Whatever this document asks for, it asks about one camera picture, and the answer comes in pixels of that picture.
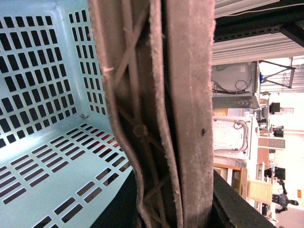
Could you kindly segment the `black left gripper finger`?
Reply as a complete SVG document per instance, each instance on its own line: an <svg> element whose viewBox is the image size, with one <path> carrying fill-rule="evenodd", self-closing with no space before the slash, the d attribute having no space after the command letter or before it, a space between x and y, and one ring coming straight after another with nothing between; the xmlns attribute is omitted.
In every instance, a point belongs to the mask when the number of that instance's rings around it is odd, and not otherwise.
<svg viewBox="0 0 304 228"><path fill-rule="evenodd" d="M273 228L215 171L213 174L212 226L214 228Z"/></svg>

